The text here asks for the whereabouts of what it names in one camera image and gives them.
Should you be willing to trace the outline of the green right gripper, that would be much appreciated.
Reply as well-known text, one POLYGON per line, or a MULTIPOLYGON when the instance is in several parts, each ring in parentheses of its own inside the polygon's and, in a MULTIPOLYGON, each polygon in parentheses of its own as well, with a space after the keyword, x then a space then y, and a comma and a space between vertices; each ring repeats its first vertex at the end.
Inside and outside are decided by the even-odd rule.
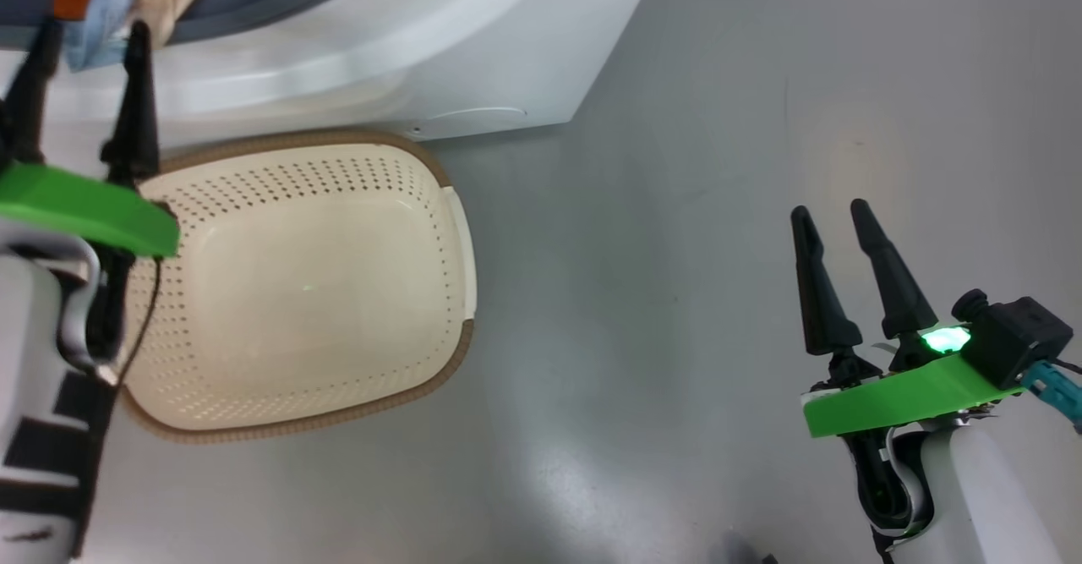
MULTIPOLYGON (((935 311, 870 204, 854 199, 850 214, 858 244, 876 278, 884 314, 883 335, 893 340, 931 329, 938 322, 935 311)), ((795 241, 801 325, 807 353, 823 356, 862 344, 861 330, 844 313, 828 277, 822 237, 806 206, 793 209, 790 225, 795 241)), ((921 337, 923 344, 944 356, 918 369, 886 375, 861 386, 827 388, 801 395, 801 410, 812 437, 905 427, 944 414, 962 414, 1022 393, 1022 386, 1006 390, 993 386, 962 359, 961 347, 969 341, 966 326, 939 326, 921 337)))

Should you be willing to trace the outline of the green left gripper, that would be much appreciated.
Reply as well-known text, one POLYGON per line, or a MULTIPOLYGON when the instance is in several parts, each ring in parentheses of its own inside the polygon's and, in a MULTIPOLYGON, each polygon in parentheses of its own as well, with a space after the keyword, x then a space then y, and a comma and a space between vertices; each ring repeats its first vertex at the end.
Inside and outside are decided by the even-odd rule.
POLYGON ((160 171, 150 26, 135 21, 128 36, 126 91, 113 137, 100 152, 109 183, 42 166, 47 163, 41 150, 47 87, 57 73, 63 40, 62 22, 43 19, 3 99, 1 214, 126 249, 132 255, 177 255, 177 220, 128 189, 160 171))

